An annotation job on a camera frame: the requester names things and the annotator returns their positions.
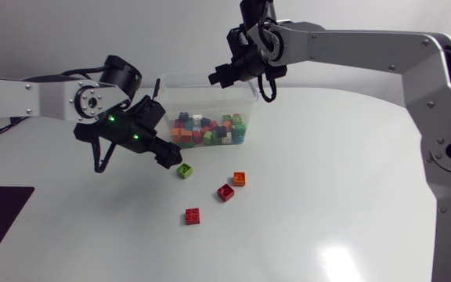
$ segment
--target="pile of blocks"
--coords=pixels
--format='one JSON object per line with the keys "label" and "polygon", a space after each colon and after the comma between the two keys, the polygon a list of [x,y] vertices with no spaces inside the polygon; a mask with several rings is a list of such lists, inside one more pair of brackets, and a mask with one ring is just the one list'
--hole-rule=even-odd
{"label": "pile of blocks", "polygon": [[171,129],[173,142],[182,148],[196,145],[226,145],[241,144],[247,132],[243,117],[240,114],[222,116],[222,125],[200,114],[189,116],[189,113],[180,113],[174,120]]}

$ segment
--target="green toy block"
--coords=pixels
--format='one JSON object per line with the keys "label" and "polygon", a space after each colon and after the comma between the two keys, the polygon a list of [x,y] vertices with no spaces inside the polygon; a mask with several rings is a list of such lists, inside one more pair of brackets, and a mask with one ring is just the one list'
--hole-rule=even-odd
{"label": "green toy block", "polygon": [[212,136],[211,132],[204,133],[204,136],[203,136],[204,145],[206,145],[206,146],[210,146],[211,145],[211,136]]}
{"label": "green toy block", "polygon": [[214,130],[211,134],[211,143],[213,145],[218,145],[222,143],[221,139],[218,137],[218,133],[216,130]]}
{"label": "green toy block", "polygon": [[233,117],[230,114],[222,116],[222,121],[231,121],[233,122]]}
{"label": "green toy block", "polygon": [[194,142],[182,143],[183,148],[192,148],[194,147]]}
{"label": "green toy block", "polygon": [[177,173],[184,179],[188,178],[193,173],[193,168],[190,165],[183,163],[177,168]]}
{"label": "green toy block", "polygon": [[234,125],[242,125],[243,124],[243,118],[238,115],[233,117],[233,124]]}

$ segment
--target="orange toy block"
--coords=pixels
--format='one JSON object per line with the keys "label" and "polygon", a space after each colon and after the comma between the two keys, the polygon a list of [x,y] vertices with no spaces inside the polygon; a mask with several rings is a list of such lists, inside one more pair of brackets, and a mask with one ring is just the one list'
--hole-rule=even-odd
{"label": "orange toy block", "polygon": [[182,143],[191,143],[193,141],[193,132],[182,131]]}
{"label": "orange toy block", "polygon": [[245,186],[247,184],[247,175],[244,172],[234,172],[233,185]]}
{"label": "orange toy block", "polygon": [[175,143],[180,143],[180,132],[182,131],[181,128],[173,128],[170,133],[171,133],[171,139],[173,140],[173,142]]}

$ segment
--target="lime green block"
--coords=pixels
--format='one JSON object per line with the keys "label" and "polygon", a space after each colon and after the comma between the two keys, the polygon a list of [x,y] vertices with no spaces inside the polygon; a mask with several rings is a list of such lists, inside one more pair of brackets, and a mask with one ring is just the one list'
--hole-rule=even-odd
{"label": "lime green block", "polygon": [[231,121],[233,122],[233,117],[230,114],[222,116],[222,121]]}
{"label": "lime green block", "polygon": [[210,146],[211,145],[211,132],[204,133],[203,139],[204,139],[204,145]]}
{"label": "lime green block", "polygon": [[216,130],[214,130],[211,134],[211,143],[213,145],[218,145],[218,144],[222,144],[221,139],[218,137],[218,133]]}
{"label": "lime green block", "polygon": [[188,178],[193,173],[193,168],[190,165],[184,163],[177,168],[177,173],[184,179]]}
{"label": "lime green block", "polygon": [[243,118],[241,116],[234,116],[233,117],[233,124],[234,125],[242,125],[243,124]]}

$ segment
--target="red toy block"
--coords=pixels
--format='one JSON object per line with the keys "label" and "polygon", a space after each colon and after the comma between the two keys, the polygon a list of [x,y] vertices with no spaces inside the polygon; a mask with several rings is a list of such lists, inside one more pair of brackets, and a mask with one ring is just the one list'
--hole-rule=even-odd
{"label": "red toy block", "polygon": [[173,142],[180,143],[180,128],[173,128],[170,133]]}
{"label": "red toy block", "polygon": [[211,130],[217,129],[218,128],[218,122],[217,121],[211,121],[210,122],[210,127],[211,127]]}
{"label": "red toy block", "polygon": [[229,184],[225,184],[224,186],[218,188],[217,193],[218,196],[224,201],[227,201],[234,196],[234,190],[231,186],[229,186]]}
{"label": "red toy block", "polygon": [[188,208],[186,209],[186,224],[199,224],[200,223],[200,209]]}
{"label": "red toy block", "polygon": [[203,128],[201,129],[201,136],[203,136],[204,133],[206,133],[207,131],[211,131],[211,128],[209,128],[209,127],[207,127],[207,126],[203,127]]}
{"label": "red toy block", "polygon": [[201,141],[203,141],[203,136],[201,136],[201,132],[199,132],[197,130],[193,131],[193,138],[194,138],[195,144],[199,144],[199,143],[201,143]]}
{"label": "red toy block", "polygon": [[233,185],[244,186],[247,184],[247,175],[244,172],[234,172]]}
{"label": "red toy block", "polygon": [[191,143],[193,141],[193,133],[190,131],[182,130],[182,143]]}
{"label": "red toy block", "polygon": [[183,127],[184,127],[184,122],[181,121],[181,120],[179,120],[179,119],[176,119],[176,120],[173,122],[173,127],[174,127],[174,128],[183,128]]}

